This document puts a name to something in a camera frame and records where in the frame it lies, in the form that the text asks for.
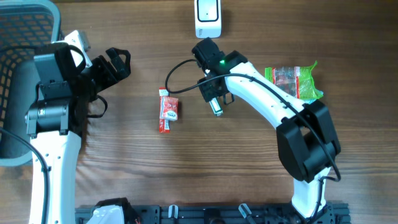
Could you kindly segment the red tissue packet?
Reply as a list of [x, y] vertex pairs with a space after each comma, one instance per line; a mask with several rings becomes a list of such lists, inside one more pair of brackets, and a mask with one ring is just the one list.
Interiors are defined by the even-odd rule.
[[160, 119], [178, 120], [178, 98], [169, 96], [160, 97]]

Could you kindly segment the red stick sachet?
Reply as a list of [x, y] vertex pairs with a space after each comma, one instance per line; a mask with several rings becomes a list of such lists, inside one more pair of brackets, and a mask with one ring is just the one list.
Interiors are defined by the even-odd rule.
[[[161, 105], [162, 97], [169, 96], [169, 92], [165, 89], [165, 87], [160, 87], [159, 95], [160, 95], [159, 105]], [[159, 119], [159, 133], [169, 133], [169, 132], [170, 132], [169, 121], [165, 119]]]

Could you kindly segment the green snack bag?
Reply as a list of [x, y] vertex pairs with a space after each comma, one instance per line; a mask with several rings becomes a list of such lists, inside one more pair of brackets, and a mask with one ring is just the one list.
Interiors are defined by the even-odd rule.
[[323, 92], [315, 87], [312, 70], [317, 66], [266, 67], [265, 78], [291, 96], [301, 100], [320, 99]]

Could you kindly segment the teal white tissue pack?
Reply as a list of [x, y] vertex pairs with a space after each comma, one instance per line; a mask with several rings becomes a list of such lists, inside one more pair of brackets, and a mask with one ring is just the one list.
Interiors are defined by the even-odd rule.
[[307, 100], [303, 100], [305, 103], [307, 103], [307, 104], [311, 104], [311, 103], [313, 103], [313, 102], [315, 102], [315, 101], [317, 101], [318, 99], [307, 99]]

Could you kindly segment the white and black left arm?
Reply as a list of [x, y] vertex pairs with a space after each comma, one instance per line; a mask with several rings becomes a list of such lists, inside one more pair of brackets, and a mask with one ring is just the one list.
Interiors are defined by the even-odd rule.
[[111, 47], [91, 63], [66, 42], [38, 47], [37, 97], [25, 115], [33, 157], [29, 223], [75, 222], [75, 174], [88, 105], [131, 74], [128, 50]]

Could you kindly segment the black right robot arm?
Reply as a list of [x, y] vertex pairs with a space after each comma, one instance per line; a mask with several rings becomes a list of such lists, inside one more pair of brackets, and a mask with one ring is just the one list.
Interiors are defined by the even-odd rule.
[[341, 152], [327, 106], [289, 95], [262, 76], [244, 55], [225, 54], [210, 38], [197, 43], [192, 54], [205, 74], [198, 81], [205, 101], [231, 93], [275, 128], [279, 160], [294, 179], [292, 205], [302, 218], [314, 220], [326, 205], [324, 184]]

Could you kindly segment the white barcode scanner box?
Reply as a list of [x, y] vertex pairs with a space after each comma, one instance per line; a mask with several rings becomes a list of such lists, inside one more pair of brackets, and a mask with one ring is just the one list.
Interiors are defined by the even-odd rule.
[[199, 39], [219, 38], [221, 35], [221, 1], [194, 0], [195, 35]]

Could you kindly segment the grey plastic mesh basket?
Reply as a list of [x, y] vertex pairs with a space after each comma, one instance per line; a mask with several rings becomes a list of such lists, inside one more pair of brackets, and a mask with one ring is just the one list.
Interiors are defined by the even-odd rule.
[[25, 140], [24, 116], [39, 81], [33, 48], [60, 40], [60, 23], [51, 1], [1, 1], [1, 127]]

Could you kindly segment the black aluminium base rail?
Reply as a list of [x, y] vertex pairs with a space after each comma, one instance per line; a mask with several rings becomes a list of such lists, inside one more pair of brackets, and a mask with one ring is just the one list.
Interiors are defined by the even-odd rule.
[[[177, 217], [169, 213], [169, 207], [158, 205], [132, 206], [140, 216], [133, 223], [255, 223], [282, 224], [282, 223], [323, 223], [323, 224], [349, 224], [351, 216], [348, 204], [327, 202], [313, 222], [302, 218], [289, 203], [248, 205], [251, 215], [247, 218], [239, 211], [238, 206], [217, 207], [180, 207]], [[76, 223], [88, 223], [93, 215], [94, 208], [77, 208]]]

